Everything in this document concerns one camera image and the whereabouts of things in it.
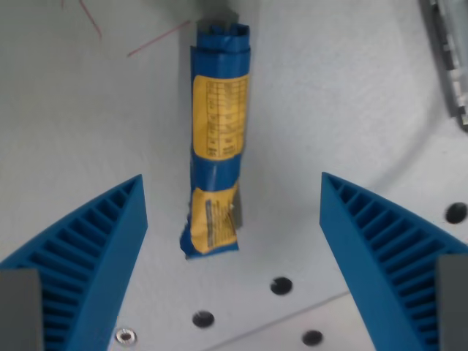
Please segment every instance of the metal screw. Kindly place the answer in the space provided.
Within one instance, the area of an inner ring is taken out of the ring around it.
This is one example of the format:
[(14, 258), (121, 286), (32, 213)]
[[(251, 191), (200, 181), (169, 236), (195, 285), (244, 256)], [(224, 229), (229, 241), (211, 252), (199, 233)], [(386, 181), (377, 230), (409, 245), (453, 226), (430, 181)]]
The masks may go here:
[(121, 328), (116, 333), (116, 340), (124, 346), (133, 345), (137, 342), (137, 334), (129, 328)]

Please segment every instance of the blue plastic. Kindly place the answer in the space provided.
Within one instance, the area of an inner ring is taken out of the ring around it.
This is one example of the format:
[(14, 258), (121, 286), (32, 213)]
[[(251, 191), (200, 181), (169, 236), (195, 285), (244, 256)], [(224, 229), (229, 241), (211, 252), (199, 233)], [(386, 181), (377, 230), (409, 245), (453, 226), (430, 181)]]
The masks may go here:
[[(210, 78), (239, 78), (249, 73), (250, 68), (250, 29), (243, 24), (234, 23), (225, 31), (211, 26), (208, 33), (197, 33), (197, 46), (191, 48), (192, 87), (195, 77), (202, 75)], [(224, 161), (211, 161), (196, 155), (191, 150), (190, 187), (206, 192), (216, 192), (232, 188), (239, 179), (241, 154)], [(194, 248), (190, 233), (191, 214), (182, 232), (181, 249), (188, 258), (208, 256), (229, 250), (237, 250), (238, 244), (222, 246), (202, 254)]]
[(320, 226), (377, 351), (438, 350), (436, 259), (468, 246), (414, 213), (322, 174)]
[(105, 351), (146, 233), (139, 175), (68, 214), (6, 260), (42, 282), (45, 351)]

